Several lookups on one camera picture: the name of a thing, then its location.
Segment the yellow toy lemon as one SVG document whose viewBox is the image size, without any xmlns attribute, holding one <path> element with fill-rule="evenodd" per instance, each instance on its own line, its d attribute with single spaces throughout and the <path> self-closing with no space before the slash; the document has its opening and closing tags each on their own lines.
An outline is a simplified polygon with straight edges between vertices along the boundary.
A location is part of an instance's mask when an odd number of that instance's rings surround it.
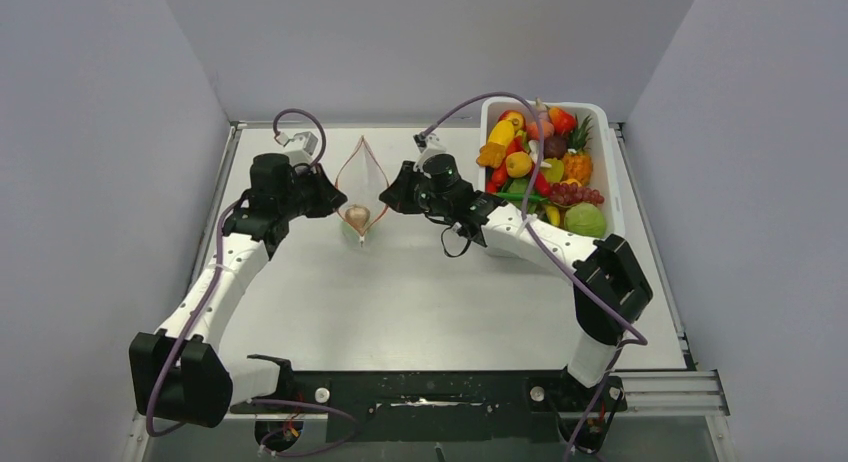
<svg viewBox="0 0 848 462">
<path fill-rule="evenodd" d="M 517 151 L 505 158 L 504 166 L 510 178 L 523 178 L 533 171 L 534 162 L 528 153 Z"/>
</svg>

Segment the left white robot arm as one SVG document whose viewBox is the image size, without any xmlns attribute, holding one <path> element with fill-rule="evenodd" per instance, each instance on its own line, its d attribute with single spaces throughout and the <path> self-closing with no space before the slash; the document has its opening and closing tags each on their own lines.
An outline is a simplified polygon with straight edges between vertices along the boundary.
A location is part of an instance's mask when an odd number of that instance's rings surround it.
<svg viewBox="0 0 848 462">
<path fill-rule="evenodd" d="M 291 222 L 331 216 L 346 201 L 303 149 L 254 157 L 248 187 L 219 216 L 209 262 L 174 312 L 130 344 L 135 400 L 150 435 L 165 433 L 155 428 L 156 419 L 175 428 L 215 427 L 232 406 L 292 384 L 285 359 L 248 355 L 226 362 L 218 349 L 235 309 L 289 235 Z"/>
</svg>

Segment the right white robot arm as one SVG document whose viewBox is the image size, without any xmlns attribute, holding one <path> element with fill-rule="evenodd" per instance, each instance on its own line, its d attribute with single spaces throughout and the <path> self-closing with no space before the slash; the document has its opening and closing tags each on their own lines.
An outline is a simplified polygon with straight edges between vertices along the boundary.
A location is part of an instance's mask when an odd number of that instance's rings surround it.
<svg viewBox="0 0 848 462">
<path fill-rule="evenodd" d="M 423 164 L 404 162 L 379 199 L 397 213 L 421 214 L 471 243 L 552 269 L 571 282 L 580 336 L 562 393 L 572 407 L 588 408 L 601 397 L 601 380 L 625 333 L 646 344 L 634 323 L 653 290 L 624 238 L 573 234 L 524 215 L 507 200 L 475 189 L 449 154 Z"/>
</svg>

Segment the green toy chili pepper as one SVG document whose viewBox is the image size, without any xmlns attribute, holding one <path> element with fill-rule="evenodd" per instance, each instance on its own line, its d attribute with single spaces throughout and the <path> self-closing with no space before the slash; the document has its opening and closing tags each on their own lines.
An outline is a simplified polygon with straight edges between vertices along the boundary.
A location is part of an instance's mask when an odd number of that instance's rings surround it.
<svg viewBox="0 0 848 462">
<path fill-rule="evenodd" d="M 530 194 L 525 195 L 524 193 L 496 193 L 496 196 L 504 199 L 509 202 L 521 202 L 524 199 L 527 199 L 528 203 L 547 203 L 548 199 L 546 197 Z"/>
</svg>

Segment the clear zip top bag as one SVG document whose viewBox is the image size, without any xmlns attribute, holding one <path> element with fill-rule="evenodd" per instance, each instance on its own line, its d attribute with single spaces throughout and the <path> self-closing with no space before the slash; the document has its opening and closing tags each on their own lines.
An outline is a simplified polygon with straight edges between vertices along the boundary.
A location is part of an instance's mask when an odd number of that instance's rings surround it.
<svg viewBox="0 0 848 462">
<path fill-rule="evenodd" d="M 342 223 L 347 223 L 343 215 L 353 204 L 370 209 L 371 221 L 367 231 L 375 228 L 388 211 L 378 196 L 389 186 L 389 181 L 364 136 L 359 138 L 353 152 L 339 170 L 335 186 L 348 197 L 348 202 L 337 211 Z"/>
</svg>

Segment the green toy vegetable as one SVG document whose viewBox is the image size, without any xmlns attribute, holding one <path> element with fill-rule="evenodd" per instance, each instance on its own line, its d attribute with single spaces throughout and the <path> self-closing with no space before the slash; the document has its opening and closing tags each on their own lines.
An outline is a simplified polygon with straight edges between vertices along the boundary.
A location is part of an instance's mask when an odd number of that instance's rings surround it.
<svg viewBox="0 0 848 462">
<path fill-rule="evenodd" d="M 365 248 L 373 244 L 379 238 L 379 231 L 372 227 L 364 234 L 360 234 L 355 228 L 347 223 L 341 223 L 340 229 L 346 244 L 352 247 Z"/>
</svg>

